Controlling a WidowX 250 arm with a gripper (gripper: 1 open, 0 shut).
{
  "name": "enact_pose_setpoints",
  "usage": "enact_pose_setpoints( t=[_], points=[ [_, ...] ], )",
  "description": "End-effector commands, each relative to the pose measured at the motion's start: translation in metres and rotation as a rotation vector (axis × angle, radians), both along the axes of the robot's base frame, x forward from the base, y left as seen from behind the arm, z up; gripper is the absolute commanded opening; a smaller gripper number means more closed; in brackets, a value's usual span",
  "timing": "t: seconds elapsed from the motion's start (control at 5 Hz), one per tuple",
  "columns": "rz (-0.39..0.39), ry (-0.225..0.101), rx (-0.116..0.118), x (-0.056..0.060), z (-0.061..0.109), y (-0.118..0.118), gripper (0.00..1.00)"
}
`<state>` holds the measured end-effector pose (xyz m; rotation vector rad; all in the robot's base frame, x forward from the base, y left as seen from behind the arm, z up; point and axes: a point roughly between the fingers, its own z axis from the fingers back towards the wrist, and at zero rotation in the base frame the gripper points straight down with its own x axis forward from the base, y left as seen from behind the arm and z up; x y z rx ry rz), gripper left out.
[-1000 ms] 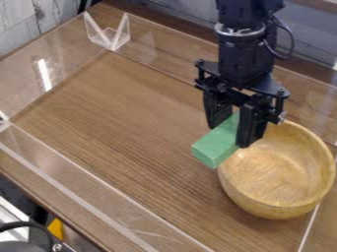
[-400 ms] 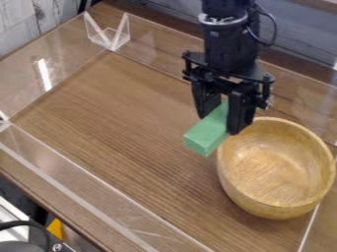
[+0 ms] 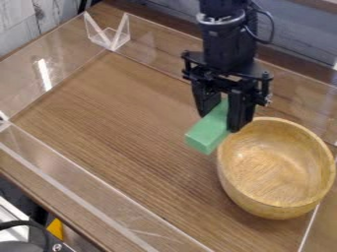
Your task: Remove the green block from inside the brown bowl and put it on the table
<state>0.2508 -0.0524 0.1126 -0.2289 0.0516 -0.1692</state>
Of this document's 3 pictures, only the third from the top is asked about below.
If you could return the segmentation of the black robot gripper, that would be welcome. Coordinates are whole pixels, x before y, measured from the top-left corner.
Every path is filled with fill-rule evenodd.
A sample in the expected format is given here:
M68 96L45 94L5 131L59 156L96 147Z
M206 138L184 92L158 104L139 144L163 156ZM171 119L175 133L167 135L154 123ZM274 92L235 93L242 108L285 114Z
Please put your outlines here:
M227 130L235 133L253 120L255 104L269 102L266 71L254 72L257 43L270 43L258 36L258 17L274 24L271 14L261 9L203 9L196 15L202 30L203 50L182 53L183 78L191 82L199 115L205 117L221 102L226 93Z

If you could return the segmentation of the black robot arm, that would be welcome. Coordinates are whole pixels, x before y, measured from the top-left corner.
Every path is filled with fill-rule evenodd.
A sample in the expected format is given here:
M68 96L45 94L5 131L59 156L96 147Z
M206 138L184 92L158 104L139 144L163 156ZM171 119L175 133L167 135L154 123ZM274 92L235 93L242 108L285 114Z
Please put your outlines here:
M270 13L253 0L199 0L199 8L203 49L182 53L183 78L202 116L227 96L226 129L237 132L270 102L273 75L255 61L257 44L273 41L258 36L258 17Z

